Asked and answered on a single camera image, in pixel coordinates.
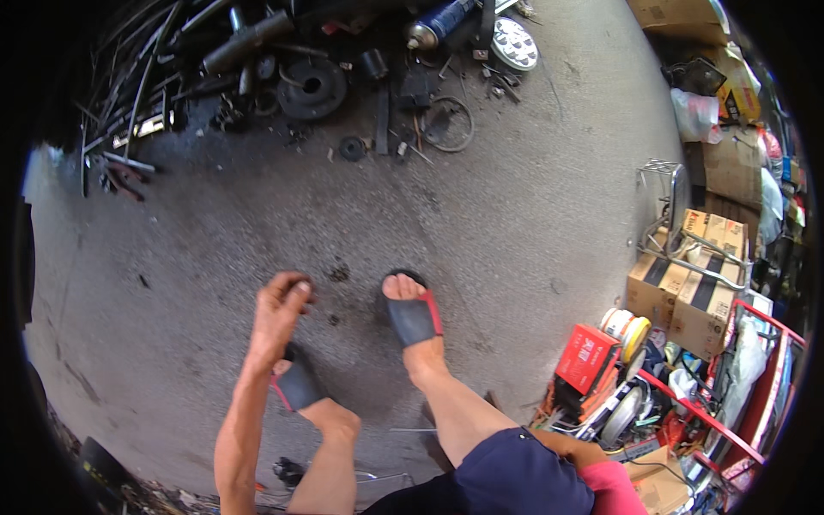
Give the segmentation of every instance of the pile of junk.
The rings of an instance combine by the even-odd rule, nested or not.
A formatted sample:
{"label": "pile of junk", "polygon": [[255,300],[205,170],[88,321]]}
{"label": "pile of junk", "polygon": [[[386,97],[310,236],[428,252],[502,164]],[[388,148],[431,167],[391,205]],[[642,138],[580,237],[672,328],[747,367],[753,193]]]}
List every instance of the pile of junk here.
{"label": "pile of junk", "polygon": [[[471,67],[487,97],[521,101],[523,73],[540,62],[523,26],[534,14],[526,0],[131,2],[106,17],[82,94],[71,99],[82,194],[96,170],[104,190],[142,200],[125,181],[148,181],[157,168],[135,159],[136,141],[183,130],[188,102],[210,96],[220,98],[212,129],[242,132],[279,117],[295,143],[348,91],[367,88],[374,135],[344,138],[340,156],[357,161],[371,150],[403,162],[414,153],[433,165],[424,143],[459,152],[475,133]],[[447,79],[460,81],[460,98],[440,94]],[[403,117],[397,130],[393,117]]]}

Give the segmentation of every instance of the black slipper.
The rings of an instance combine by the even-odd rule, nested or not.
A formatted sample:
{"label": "black slipper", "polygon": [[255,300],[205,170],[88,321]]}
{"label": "black slipper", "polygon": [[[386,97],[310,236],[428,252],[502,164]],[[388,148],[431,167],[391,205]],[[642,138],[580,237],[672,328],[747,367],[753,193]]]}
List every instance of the black slipper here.
{"label": "black slipper", "polygon": [[300,347],[289,342],[283,359],[292,362],[292,366],[283,375],[272,374],[271,384],[287,410],[302,410],[328,397],[326,390],[311,370],[306,354],[301,351]]}
{"label": "black slipper", "polygon": [[[386,280],[390,275],[397,274],[406,275],[427,288],[424,278],[410,270],[392,270],[384,276],[383,280]],[[381,294],[383,294],[383,282],[381,283]],[[435,336],[443,336],[441,314],[438,311],[438,304],[435,303],[432,290],[427,288],[423,295],[405,301],[391,299],[386,295],[383,295],[383,297],[386,299],[389,323],[404,348],[432,339]]]}

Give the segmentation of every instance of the leg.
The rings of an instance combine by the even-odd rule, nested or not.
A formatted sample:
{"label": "leg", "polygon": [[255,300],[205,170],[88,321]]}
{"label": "leg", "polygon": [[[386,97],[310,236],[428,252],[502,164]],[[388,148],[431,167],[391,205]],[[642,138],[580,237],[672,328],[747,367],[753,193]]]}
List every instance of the leg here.
{"label": "leg", "polygon": [[[281,361],[275,372],[283,374],[291,365]],[[309,470],[295,489],[286,513],[306,515],[350,515],[355,509],[354,450],[360,419],[326,397],[298,411],[321,431],[323,441]]]}
{"label": "leg", "polygon": [[[404,274],[391,275],[384,280],[383,293],[393,299],[413,299],[424,293],[424,287]],[[443,337],[404,349],[404,365],[413,384],[426,396],[441,447],[456,468],[486,438],[519,427],[449,373],[443,360]]]}

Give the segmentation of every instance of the spray can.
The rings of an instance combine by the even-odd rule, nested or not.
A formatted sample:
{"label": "spray can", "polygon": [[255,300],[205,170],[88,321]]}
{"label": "spray can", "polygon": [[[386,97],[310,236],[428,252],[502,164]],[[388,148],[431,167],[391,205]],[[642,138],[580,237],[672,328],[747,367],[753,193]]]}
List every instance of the spray can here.
{"label": "spray can", "polygon": [[475,7],[475,0],[450,0],[421,16],[406,29],[410,49],[436,49]]}

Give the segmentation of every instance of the person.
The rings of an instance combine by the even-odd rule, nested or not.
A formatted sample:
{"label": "person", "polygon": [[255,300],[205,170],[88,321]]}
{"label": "person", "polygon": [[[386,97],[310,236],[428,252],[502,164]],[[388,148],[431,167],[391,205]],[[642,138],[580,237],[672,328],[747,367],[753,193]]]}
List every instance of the person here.
{"label": "person", "polygon": [[[282,272],[258,293],[249,349],[214,451],[223,515],[255,512],[255,467],[270,384],[287,409],[322,436],[286,512],[354,512],[360,419],[325,393],[305,354],[290,342],[298,317],[316,301],[312,289],[307,275]],[[438,441],[455,470],[389,494],[364,513],[646,513],[623,466],[608,460],[597,444],[530,433],[452,376],[438,307],[423,278],[392,271],[383,279],[382,294],[406,371],[426,397]]]}

